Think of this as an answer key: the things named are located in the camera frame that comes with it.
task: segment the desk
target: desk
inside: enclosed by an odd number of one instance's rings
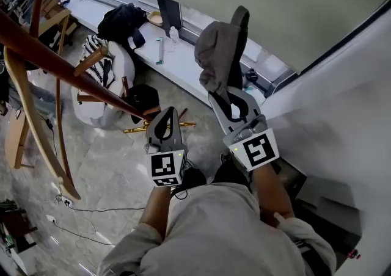
[[[191,95],[210,106],[208,92],[199,82],[202,69],[194,60],[194,46],[181,40],[178,45],[172,45],[171,39],[166,37],[163,29],[149,22],[140,27],[140,33],[145,38],[145,44],[134,52],[147,65],[182,87]],[[163,38],[163,64],[159,61],[159,43],[157,38]],[[133,38],[128,39],[131,48],[134,48]]]
[[[67,7],[81,24],[96,33],[98,32],[98,24],[103,19],[104,14],[113,9],[111,6],[93,0],[71,0]],[[171,51],[172,49],[170,49],[171,47],[169,45],[171,41],[166,37],[166,33],[160,27],[146,22],[139,30],[145,38],[145,44],[134,52],[140,59],[176,85],[210,106],[208,92],[199,82],[202,69],[194,60],[194,46],[181,40],[175,50]],[[157,65],[156,62],[159,61],[159,43],[156,39],[161,37],[164,39],[163,64]],[[128,41],[130,47],[135,48],[133,38],[130,37]],[[262,105],[265,101],[261,91],[255,87],[249,87],[246,92],[255,98],[258,105]]]

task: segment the wooden chair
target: wooden chair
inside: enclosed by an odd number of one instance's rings
[[[137,117],[151,120],[151,118],[129,105],[126,101],[110,92],[108,89],[97,84],[93,79],[88,77],[85,73],[75,76],[75,68],[66,60],[61,58],[58,54],[52,52],[45,45],[37,40],[39,33],[44,30],[46,24],[40,26],[40,11],[42,0],[34,1],[34,8],[32,12],[31,25],[29,33],[19,27],[13,22],[4,12],[0,12],[0,42],[4,45],[4,60],[10,77],[18,90],[23,109],[26,113],[31,132],[38,145],[38,148],[49,168],[53,177],[59,182],[60,189],[63,194],[67,195],[73,200],[80,200],[80,195],[76,191],[69,167],[67,166],[67,157],[65,153],[64,138],[62,136],[62,121],[60,109],[60,80],[77,87],[80,90],[88,93],[96,99],[105,103],[111,104],[127,113],[133,114]],[[62,32],[59,53],[64,42],[64,29]],[[57,124],[60,138],[60,148],[64,168],[53,153],[48,139],[45,136],[42,121],[40,121],[37,110],[34,106],[32,95],[29,89],[29,83],[26,73],[26,60],[34,65],[42,68],[54,75],[56,80],[56,108],[57,108]]]
[[[22,164],[24,144],[29,132],[29,123],[23,111],[12,110],[7,136],[5,137],[5,158],[11,169],[34,166]]]

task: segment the wooden rod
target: wooden rod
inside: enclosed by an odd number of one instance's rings
[[[58,55],[61,56],[62,53],[62,48],[64,48],[64,39],[65,39],[65,32],[67,30],[68,26],[68,20],[69,20],[69,15],[64,19],[64,23],[62,23],[62,30],[61,30],[61,38],[60,38],[60,44],[59,44],[59,50],[58,50]]]
[[[101,103],[102,102],[93,96],[87,96],[87,95],[78,95],[78,101],[86,102],[86,103]]]
[[[60,23],[62,19],[66,18],[71,14],[71,10],[64,9],[60,11],[59,13],[52,16],[50,19],[46,20],[45,22],[41,23],[38,30],[38,36],[41,36],[43,33],[45,33],[48,29],[56,25],[57,23]]]
[[[35,142],[37,143],[49,171],[53,174],[55,179],[60,182],[63,194],[68,195],[74,200],[80,200],[80,195],[66,176],[59,160],[53,152],[53,146],[49,143],[45,131],[43,130],[42,120],[38,116],[38,112],[35,108],[29,81],[27,79],[25,67],[26,59],[14,53],[12,50],[7,49],[7,47],[4,47],[4,60],[8,73],[18,90],[24,112],[29,122],[30,130],[34,135]]]
[[[107,56],[109,50],[107,47],[101,46],[97,50],[95,50],[92,54],[86,57],[82,62],[80,62],[73,72],[74,76],[79,76],[87,71],[92,65],[96,64],[99,60],[103,59]]]
[[[61,56],[62,48],[64,45],[64,37],[65,37],[65,31],[67,30],[68,19],[69,19],[69,15],[64,19],[64,23],[62,25],[59,50],[57,52],[59,56]],[[64,172],[68,176],[72,185],[75,185],[73,183],[72,174],[69,169],[67,151],[65,149],[65,142],[64,142],[64,133],[62,131],[61,91],[60,91],[60,79],[58,78],[56,78],[56,118],[57,118],[57,132],[59,134],[60,151],[61,151],[62,163],[64,165]]]
[[[39,33],[39,22],[41,18],[41,7],[43,0],[34,0],[34,6],[31,14],[30,35],[37,38]]]
[[[143,114],[144,114],[144,115],[147,115],[147,114],[159,112],[160,110],[161,110],[161,109],[160,109],[160,106],[152,107],[151,109],[145,110]]]
[[[184,116],[185,115],[185,113],[188,111],[188,108],[186,107],[186,108],[184,108],[183,109],[183,111],[181,112],[181,114],[179,115],[179,119],[181,119],[182,118],[182,116]]]
[[[20,166],[22,166],[22,167],[27,167],[28,169],[33,169],[34,168],[34,166],[33,165],[28,165],[28,164],[20,164]]]
[[[1,10],[0,23],[0,43],[15,51],[26,60],[62,81],[94,96],[102,102],[111,104],[114,107],[137,117],[151,120],[149,116],[143,116],[141,111],[132,107],[108,89],[97,84],[97,82],[89,76],[82,74],[75,77],[73,75],[75,68],[72,64],[59,57],[35,38],[31,37]]]
[[[122,76],[122,86],[123,86],[123,96],[125,98],[129,97],[129,85],[128,78],[126,76]]]

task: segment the gray floor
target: gray floor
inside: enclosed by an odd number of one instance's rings
[[[73,46],[65,47],[64,57],[73,65],[77,64],[81,43],[89,33],[87,29],[79,29]],[[54,78],[45,78],[43,86],[54,92]],[[138,70],[136,79],[158,90],[162,108],[174,106],[179,112],[186,107],[189,109],[183,120],[196,121],[197,126],[182,130],[183,140],[189,148],[188,156],[208,177],[212,177],[219,166],[219,153],[224,149],[223,134],[213,111],[150,68]],[[132,124],[131,117],[125,114],[108,130],[94,129],[74,115],[67,84],[62,84],[62,98],[65,145],[75,187],[82,198],[75,208],[145,206],[152,189],[146,176],[145,134],[123,134],[122,130]],[[8,119],[9,115],[0,117],[2,154]],[[57,133],[55,138],[59,150]],[[54,201],[57,184],[31,135],[23,163],[35,165],[35,169],[10,170],[4,155],[0,156],[0,200],[14,199],[27,210],[31,222],[38,227],[38,232],[34,233],[38,274],[91,275],[88,271],[96,274],[96,267],[112,246],[62,231],[48,221],[46,215],[54,216],[59,226],[77,234],[116,244],[137,224],[142,211],[91,213],[57,204]]]

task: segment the water bottle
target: water bottle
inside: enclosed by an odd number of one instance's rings
[[[170,38],[174,45],[179,44],[179,33],[175,26],[171,26],[170,28]]]

